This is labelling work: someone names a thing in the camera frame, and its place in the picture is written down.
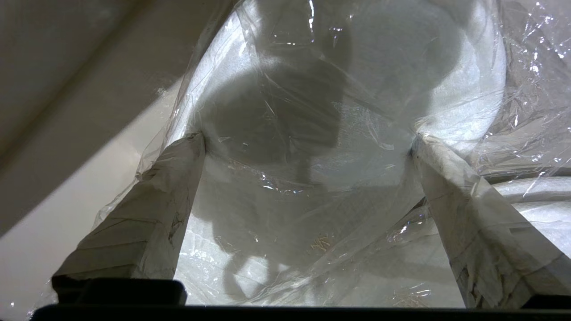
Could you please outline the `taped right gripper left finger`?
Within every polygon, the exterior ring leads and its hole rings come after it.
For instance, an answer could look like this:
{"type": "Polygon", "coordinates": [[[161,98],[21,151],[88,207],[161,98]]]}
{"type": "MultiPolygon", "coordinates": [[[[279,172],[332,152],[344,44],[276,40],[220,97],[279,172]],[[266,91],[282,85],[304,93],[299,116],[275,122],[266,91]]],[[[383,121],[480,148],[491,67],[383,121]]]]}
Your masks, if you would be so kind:
{"type": "Polygon", "coordinates": [[[88,279],[172,279],[205,160],[202,133],[170,144],[51,278],[55,290],[88,279]]]}

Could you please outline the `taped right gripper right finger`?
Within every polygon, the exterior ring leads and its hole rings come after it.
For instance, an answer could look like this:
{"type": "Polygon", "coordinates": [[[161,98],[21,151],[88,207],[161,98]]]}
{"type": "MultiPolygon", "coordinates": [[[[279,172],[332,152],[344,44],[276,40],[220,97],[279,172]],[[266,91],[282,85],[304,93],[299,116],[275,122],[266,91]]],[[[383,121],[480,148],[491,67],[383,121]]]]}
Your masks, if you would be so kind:
{"type": "Polygon", "coordinates": [[[569,257],[441,140],[411,153],[467,308],[570,308],[569,257]]]}

